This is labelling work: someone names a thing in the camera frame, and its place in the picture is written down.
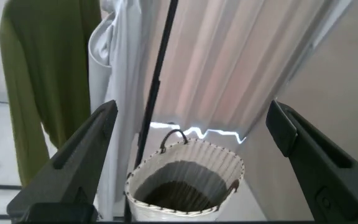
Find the shirt sleeve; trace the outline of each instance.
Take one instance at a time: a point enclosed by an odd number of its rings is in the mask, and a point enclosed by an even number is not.
[[[27,62],[9,19],[2,17],[0,47],[20,180],[26,186],[49,160]]]

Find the laundry basket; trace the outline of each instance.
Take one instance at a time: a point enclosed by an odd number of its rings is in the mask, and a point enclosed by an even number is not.
[[[183,140],[165,147],[175,132]],[[244,178],[235,153],[179,129],[129,174],[125,194],[137,221],[214,221]]]

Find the beige wall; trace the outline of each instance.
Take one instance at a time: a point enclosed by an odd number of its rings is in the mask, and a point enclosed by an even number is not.
[[[278,100],[296,109],[358,160],[358,0]],[[313,219],[289,161],[265,127],[265,116],[240,153],[246,179],[267,218]]]

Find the hanging clothes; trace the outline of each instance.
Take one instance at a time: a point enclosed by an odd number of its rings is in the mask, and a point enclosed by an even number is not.
[[[87,48],[98,0],[10,0],[0,25],[17,165],[27,185],[90,115]]]
[[[98,187],[99,212],[112,220],[114,202],[123,198],[134,135],[144,111],[144,78],[153,1],[104,0],[110,14],[89,40],[91,110],[115,100],[118,114]]]

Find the basket rim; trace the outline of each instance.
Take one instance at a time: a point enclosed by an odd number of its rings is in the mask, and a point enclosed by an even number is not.
[[[132,196],[132,194],[129,192],[129,187],[131,185],[131,179],[136,175],[136,173],[140,170],[140,168],[142,168],[143,165],[148,163],[148,161],[151,160],[151,158],[153,158],[154,156],[159,155],[163,150],[170,150],[174,146],[176,146],[177,144],[181,144],[184,141],[185,140],[173,143],[173,144],[169,145],[166,149],[158,149],[158,150],[156,150],[153,154],[151,154],[149,156],[149,158],[144,159],[132,172],[130,172],[128,174],[128,178],[126,180],[125,188],[124,188],[124,195],[128,198],[128,200],[131,203],[133,203],[135,206],[142,207],[142,208],[148,208],[148,209],[151,209],[151,210],[153,210],[155,212],[170,213],[170,214],[173,214],[173,215],[186,216],[186,217],[195,217],[195,216],[207,215],[207,214],[210,214],[210,213],[213,213],[213,212],[217,212],[222,205],[227,203],[229,198],[231,198],[232,194],[235,193],[235,189],[232,189],[230,194],[219,205],[216,205],[216,206],[214,206],[212,208],[207,208],[207,209],[204,209],[204,210],[200,210],[200,211],[195,211],[195,212],[183,212],[183,211],[178,211],[178,210],[173,210],[173,209],[169,209],[169,208],[159,207],[159,206],[156,206],[156,205],[147,204],[145,202],[142,202],[140,200],[135,199]],[[244,165],[244,161],[241,159],[241,157],[239,157],[236,153],[232,152],[231,150],[226,149],[225,147],[217,146],[217,145],[212,144],[212,143],[210,143],[208,141],[201,140],[201,139],[198,139],[198,138],[189,138],[188,139],[188,142],[198,142],[198,141],[202,141],[203,144],[209,144],[211,146],[214,146],[215,149],[220,149],[220,150],[225,151],[225,152],[227,152],[229,154],[232,154],[233,156],[238,157],[240,159],[241,169],[242,170],[241,170],[240,178],[238,180],[239,180],[239,183],[241,185],[243,180],[244,180],[244,173],[245,173],[245,165]]]

